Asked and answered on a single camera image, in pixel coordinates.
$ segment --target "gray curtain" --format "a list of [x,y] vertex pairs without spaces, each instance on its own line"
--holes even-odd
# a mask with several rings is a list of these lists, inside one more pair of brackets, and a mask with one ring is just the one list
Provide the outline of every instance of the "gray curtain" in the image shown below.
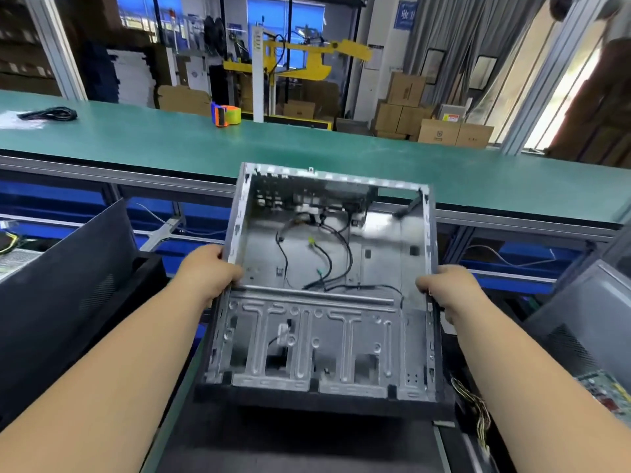
[[[403,69],[420,74],[428,50],[444,52],[436,83],[424,102],[447,102],[460,79],[458,103],[474,105],[500,72],[514,44],[545,0],[418,0],[416,19],[406,48]],[[469,90],[469,78],[479,56],[497,58],[484,90]]]

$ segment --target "yellow machine arm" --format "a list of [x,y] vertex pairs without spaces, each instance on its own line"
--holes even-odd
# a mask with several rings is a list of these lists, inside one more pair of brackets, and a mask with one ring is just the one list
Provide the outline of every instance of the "yellow machine arm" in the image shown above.
[[[270,73],[276,64],[276,49],[282,48],[283,44],[273,39],[268,39],[263,42],[265,48],[265,54],[263,57],[263,67]],[[342,41],[332,41],[325,47],[314,47],[311,45],[296,45],[294,43],[285,44],[285,52],[287,50],[300,50],[307,52],[307,66],[304,69],[296,69],[291,71],[275,72],[276,76],[286,76],[288,78],[296,79],[309,79],[312,81],[321,81],[325,79],[331,72],[331,67],[322,64],[323,54],[332,54],[335,52],[342,53],[344,55],[352,56],[363,61],[370,61],[372,58],[372,52],[366,45],[360,45],[349,39],[343,39]],[[240,71],[243,73],[251,73],[252,65],[246,63],[239,63],[234,61],[224,61],[223,67],[228,71]]]

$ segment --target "green workbench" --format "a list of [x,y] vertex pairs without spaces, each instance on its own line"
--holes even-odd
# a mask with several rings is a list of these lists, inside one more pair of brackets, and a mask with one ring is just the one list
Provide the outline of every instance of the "green workbench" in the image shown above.
[[0,91],[0,113],[63,104],[76,122],[0,129],[0,149],[234,178],[242,161],[432,184],[445,204],[621,222],[631,169]]

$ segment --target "person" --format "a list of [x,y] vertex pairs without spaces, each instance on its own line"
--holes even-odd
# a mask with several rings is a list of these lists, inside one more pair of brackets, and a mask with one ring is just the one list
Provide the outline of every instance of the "person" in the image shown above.
[[[0,472],[138,473],[204,307],[242,276],[193,251],[0,433]],[[417,279],[446,309],[519,473],[628,471],[631,431],[485,296],[463,267]]]

